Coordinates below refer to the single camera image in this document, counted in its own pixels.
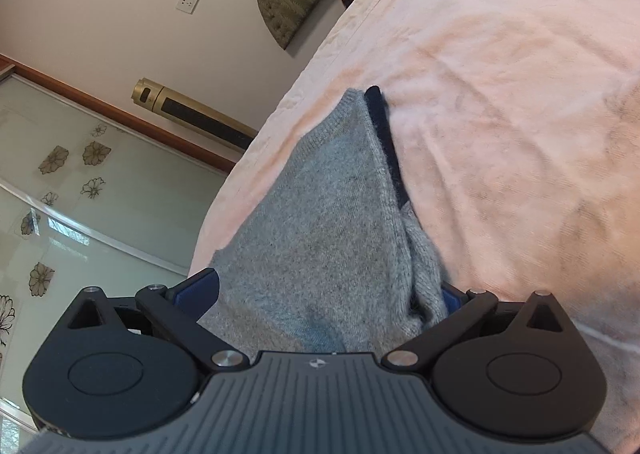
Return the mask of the grey and navy knit sweater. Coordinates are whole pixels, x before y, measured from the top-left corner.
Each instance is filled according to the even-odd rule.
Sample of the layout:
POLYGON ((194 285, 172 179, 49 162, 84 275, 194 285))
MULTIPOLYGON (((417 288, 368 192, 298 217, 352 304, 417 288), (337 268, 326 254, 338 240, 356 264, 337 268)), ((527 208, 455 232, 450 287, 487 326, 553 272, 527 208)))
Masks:
POLYGON ((447 316, 438 252, 416 218, 378 88, 346 92, 213 255, 201 325, 262 351, 384 354, 447 316))

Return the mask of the gold tower fan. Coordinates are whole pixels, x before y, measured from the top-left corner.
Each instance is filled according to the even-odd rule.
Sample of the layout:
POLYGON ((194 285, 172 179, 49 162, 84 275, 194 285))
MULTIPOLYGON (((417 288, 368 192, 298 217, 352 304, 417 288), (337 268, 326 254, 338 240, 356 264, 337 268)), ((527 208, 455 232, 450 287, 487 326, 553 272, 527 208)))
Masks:
POLYGON ((235 151, 246 151, 257 131, 197 100, 149 79, 140 79, 131 99, 157 116, 178 123, 235 151))

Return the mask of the pink bed sheet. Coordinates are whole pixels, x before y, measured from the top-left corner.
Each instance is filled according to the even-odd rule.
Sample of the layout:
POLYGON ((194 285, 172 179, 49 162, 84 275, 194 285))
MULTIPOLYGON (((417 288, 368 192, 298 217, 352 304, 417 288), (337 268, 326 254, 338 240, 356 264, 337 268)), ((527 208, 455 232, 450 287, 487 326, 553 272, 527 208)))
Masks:
POLYGON ((594 434, 637 452, 639 0, 356 0, 222 186, 193 270, 343 93, 371 85, 452 280, 553 292, 608 379, 594 434))

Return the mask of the brown wooden door frame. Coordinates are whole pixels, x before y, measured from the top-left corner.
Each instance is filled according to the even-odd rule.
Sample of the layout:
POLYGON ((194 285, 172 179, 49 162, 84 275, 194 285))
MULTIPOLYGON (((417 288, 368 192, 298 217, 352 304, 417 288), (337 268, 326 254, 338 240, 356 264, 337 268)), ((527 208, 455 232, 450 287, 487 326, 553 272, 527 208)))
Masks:
POLYGON ((101 99, 80 91, 78 88, 73 88, 34 68, 21 64, 6 55, 1 55, 1 64, 11 66, 12 71, 16 73, 17 76, 42 86, 46 90, 64 99, 68 99, 81 107, 87 108, 93 114, 103 116, 111 122, 121 125, 123 128, 148 136, 155 143, 163 144, 173 151, 178 151, 180 154, 206 163, 207 166, 226 173, 231 172, 235 166, 234 160, 221 156, 221 154, 216 153, 216 151, 209 151, 205 147, 189 142, 179 135, 172 134, 165 129, 152 125, 152 123, 144 121, 133 114, 129 114, 129 112, 125 110, 119 109, 108 102, 103 102, 101 99))

